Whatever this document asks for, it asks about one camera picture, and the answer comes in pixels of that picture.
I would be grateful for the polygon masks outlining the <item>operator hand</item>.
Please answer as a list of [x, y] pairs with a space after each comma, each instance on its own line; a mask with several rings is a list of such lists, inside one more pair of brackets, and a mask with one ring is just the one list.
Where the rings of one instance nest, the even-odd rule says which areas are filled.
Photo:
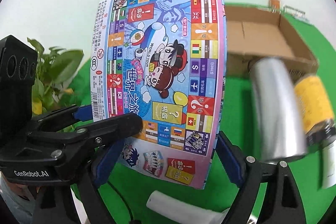
[[1, 173], [1, 196], [19, 223], [33, 223], [35, 198], [28, 186], [13, 184]]

